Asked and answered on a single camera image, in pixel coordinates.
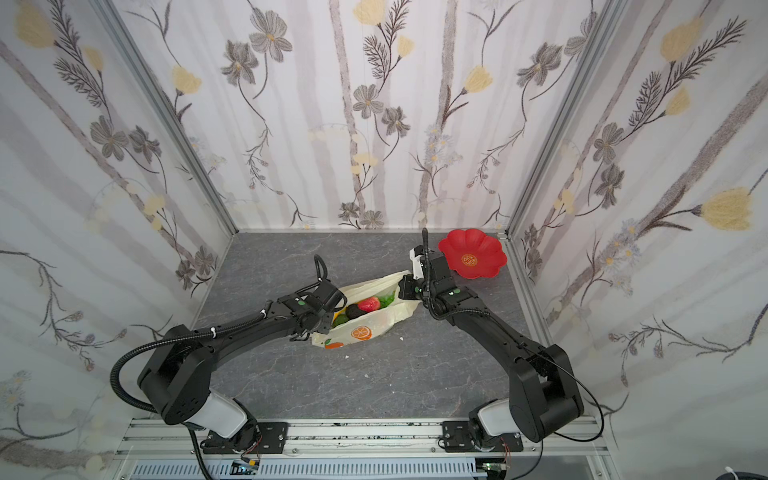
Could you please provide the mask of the pale yellow printed plastic bag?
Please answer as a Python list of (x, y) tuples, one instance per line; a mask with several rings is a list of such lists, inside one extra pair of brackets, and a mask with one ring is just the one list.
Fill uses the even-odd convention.
[[(361, 300), (372, 296), (381, 296), (393, 290), (398, 294), (398, 282), (408, 274), (408, 271), (396, 272), (374, 280), (368, 280), (357, 284), (341, 287), (346, 295), (349, 305), (357, 304)], [(346, 324), (337, 328), (331, 327), (327, 334), (313, 333), (311, 344), (325, 349), (341, 348), (354, 343), (368, 341), (382, 336), (391, 330), (397, 323), (410, 318), (417, 307), (418, 300), (401, 300), (398, 298), (385, 309), (366, 313), (360, 318), (349, 320)]]

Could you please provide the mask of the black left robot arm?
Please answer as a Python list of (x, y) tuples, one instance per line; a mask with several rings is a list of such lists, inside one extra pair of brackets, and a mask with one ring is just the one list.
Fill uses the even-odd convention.
[(237, 356), (267, 342), (299, 340), (327, 332), (346, 296), (329, 280), (269, 300), (255, 314), (207, 330), (169, 332), (138, 376), (152, 409), (168, 425), (207, 429), (227, 440), (253, 429), (245, 407), (211, 388), (213, 373)]

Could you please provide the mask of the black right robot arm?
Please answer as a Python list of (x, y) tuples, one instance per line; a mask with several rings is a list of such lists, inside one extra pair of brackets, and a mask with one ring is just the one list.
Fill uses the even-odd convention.
[(584, 413), (570, 360), (557, 345), (545, 347), (521, 334), (468, 287), (456, 285), (446, 258), (419, 245), (409, 252), (412, 272), (399, 297), (419, 300), (437, 321), (468, 334), (506, 372), (507, 416), (527, 439), (539, 442)]

